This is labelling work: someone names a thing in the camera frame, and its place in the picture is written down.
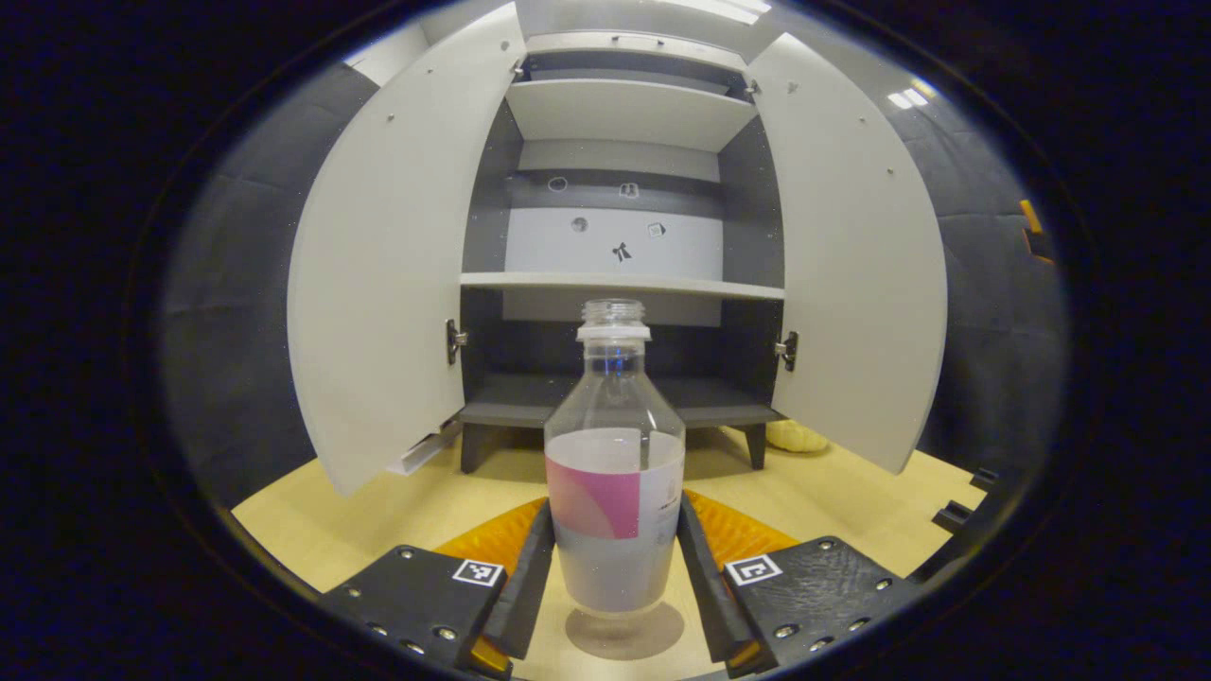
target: clear plastic bottle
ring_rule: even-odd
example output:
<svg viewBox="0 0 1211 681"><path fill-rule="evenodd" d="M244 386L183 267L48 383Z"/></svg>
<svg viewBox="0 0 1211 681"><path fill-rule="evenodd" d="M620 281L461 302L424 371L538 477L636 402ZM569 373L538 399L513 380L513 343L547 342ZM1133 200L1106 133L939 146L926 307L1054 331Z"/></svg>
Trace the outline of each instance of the clear plastic bottle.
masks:
<svg viewBox="0 0 1211 681"><path fill-rule="evenodd" d="M685 425L644 373L638 301L589 301L585 373L546 422L546 480L563 578L597 617L645 612L668 578Z"/></svg>

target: wooden floor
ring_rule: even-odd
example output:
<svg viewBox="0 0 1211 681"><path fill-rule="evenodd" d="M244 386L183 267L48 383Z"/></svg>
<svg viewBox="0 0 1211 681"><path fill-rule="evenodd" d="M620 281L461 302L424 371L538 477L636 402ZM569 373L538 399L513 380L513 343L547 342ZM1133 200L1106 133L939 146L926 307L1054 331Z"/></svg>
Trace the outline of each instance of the wooden floor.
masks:
<svg viewBox="0 0 1211 681"><path fill-rule="evenodd" d="M442 451L412 476L383 473L350 498L333 491L312 460L240 504L234 514L282 565L327 591L391 546L431 548L476 525L546 494L541 431L511 431L512 440L465 475L458 446ZM744 511L797 539L834 534L900 577L936 551L949 534L930 519L951 499L976 508L985 493L970 474L916 452L894 476L830 447L794 454L770 447L765 469L753 471L744 435L731 429L690 431L685 487ZM524 660L516 676L541 679L683 679L722 669L712 664L679 549L675 549L665 601L685 622L667 651L636 662L601 659L572 645L564 633L573 602L563 586L558 551Z"/></svg>

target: cabinet leg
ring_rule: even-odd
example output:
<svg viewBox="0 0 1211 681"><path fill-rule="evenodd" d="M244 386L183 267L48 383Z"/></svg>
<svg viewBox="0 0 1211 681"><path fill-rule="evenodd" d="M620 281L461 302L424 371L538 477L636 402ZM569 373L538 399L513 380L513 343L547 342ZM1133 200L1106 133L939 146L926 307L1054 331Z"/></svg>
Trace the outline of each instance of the cabinet leg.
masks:
<svg viewBox="0 0 1211 681"><path fill-rule="evenodd" d="M745 439L748 440L748 459L752 462L753 470L765 468L765 424L745 425L741 430L745 431Z"/></svg>
<svg viewBox="0 0 1211 681"><path fill-rule="evenodd" d="M463 473L475 473L483 459L488 458L488 445L492 439L493 427L478 423L463 424L463 453L460 456L460 468Z"/></svg>

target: bottle neck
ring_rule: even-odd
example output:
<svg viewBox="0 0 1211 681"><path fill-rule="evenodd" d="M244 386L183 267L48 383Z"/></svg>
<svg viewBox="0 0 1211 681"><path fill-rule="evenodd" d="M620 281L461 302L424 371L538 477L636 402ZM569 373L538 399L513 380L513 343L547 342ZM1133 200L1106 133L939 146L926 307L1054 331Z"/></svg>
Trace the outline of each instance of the bottle neck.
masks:
<svg viewBox="0 0 1211 681"><path fill-rule="evenodd" d="M643 340L602 338L585 342L585 373L626 376L643 373Z"/></svg>

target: cabinet door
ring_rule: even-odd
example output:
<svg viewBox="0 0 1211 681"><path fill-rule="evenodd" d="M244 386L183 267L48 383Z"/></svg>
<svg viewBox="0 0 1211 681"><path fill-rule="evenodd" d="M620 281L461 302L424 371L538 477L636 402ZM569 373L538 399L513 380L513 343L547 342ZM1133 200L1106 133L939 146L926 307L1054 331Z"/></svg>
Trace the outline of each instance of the cabinet door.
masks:
<svg viewBox="0 0 1211 681"><path fill-rule="evenodd" d="M946 265L925 184L874 103L807 45L784 34L747 76L782 202L782 337L798 332L773 407L900 473L946 339Z"/></svg>
<svg viewBox="0 0 1211 681"><path fill-rule="evenodd" d="M463 407L447 362L471 189L524 56L512 4L377 92L316 176L291 258L291 368L333 486L352 493Z"/></svg>

